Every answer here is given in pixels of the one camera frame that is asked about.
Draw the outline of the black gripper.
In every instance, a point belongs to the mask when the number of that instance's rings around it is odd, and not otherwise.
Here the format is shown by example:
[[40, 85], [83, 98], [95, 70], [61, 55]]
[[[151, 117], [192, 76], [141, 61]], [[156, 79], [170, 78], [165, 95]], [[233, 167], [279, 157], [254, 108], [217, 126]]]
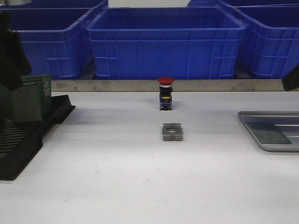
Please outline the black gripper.
[[18, 32], [11, 32], [11, 18], [0, 12], [0, 83], [14, 91], [22, 86], [21, 76], [28, 75], [31, 65], [24, 53]]

